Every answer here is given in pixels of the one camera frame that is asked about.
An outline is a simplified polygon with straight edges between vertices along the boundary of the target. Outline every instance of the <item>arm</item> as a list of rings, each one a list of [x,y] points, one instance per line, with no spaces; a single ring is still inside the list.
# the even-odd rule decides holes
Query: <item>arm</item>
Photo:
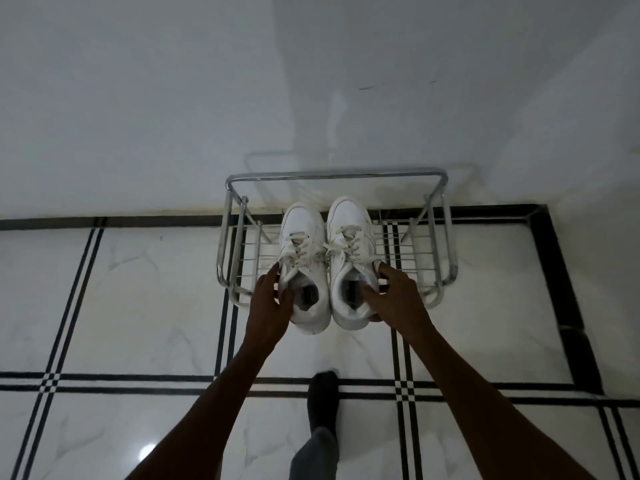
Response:
[[[484,479],[593,480],[451,348],[431,323],[414,281],[385,264],[380,272],[389,280],[388,292],[364,287],[365,300],[431,373]]]
[[[231,428],[253,380],[280,341],[293,312],[293,293],[273,299],[276,264],[255,287],[240,350],[184,418],[127,477],[215,478]]]

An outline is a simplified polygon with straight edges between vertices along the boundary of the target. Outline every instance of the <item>hand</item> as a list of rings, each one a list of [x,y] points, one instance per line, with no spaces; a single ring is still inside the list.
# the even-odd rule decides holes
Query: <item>hand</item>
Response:
[[[251,353],[267,358],[284,336],[289,319],[293,315],[293,296],[290,289],[284,290],[277,304],[273,297],[273,285],[278,279],[279,263],[267,274],[258,278],[255,285],[249,318],[246,322],[243,347]]]
[[[431,326],[418,285],[386,263],[380,264],[380,274],[389,281],[388,291],[379,294],[370,286],[362,285],[362,297],[384,322],[411,342],[426,326]]]

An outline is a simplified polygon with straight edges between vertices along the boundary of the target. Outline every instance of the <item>shoelace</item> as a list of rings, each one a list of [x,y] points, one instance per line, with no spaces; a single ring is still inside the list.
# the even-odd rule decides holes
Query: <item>shoelace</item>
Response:
[[[361,254],[363,232],[360,226],[348,225],[338,229],[336,239],[329,244],[324,244],[327,255],[331,252],[344,253],[346,259],[356,264],[369,264],[378,261],[378,257],[370,255],[365,257]]]
[[[323,260],[322,248],[304,232],[289,235],[286,245],[280,254],[280,262],[290,268],[287,275],[292,277],[300,267],[311,267],[315,260]]]

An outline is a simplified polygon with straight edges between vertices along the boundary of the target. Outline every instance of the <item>white marble floor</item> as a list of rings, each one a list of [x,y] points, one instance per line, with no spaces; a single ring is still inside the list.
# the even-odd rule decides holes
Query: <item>white marble floor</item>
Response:
[[[530,229],[456,225],[432,311],[469,363],[599,479],[638,479],[638,402],[575,390]],[[217,228],[0,232],[0,478],[124,477],[224,369],[247,311],[215,277]],[[393,247],[390,250],[393,259]],[[222,478],[286,478],[316,372],[341,377],[339,478],[477,479],[451,412],[385,324],[291,326],[229,438]]]

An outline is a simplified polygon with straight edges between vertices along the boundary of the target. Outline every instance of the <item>shoe insole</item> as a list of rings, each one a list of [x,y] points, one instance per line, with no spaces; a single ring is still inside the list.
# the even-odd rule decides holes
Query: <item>shoe insole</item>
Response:
[[[302,311],[306,312],[320,299],[317,286],[302,273],[298,273],[289,281],[289,288],[295,293],[293,303]]]
[[[364,276],[356,269],[350,270],[342,280],[341,294],[342,300],[354,310],[357,310],[363,303],[360,283],[366,283]]]

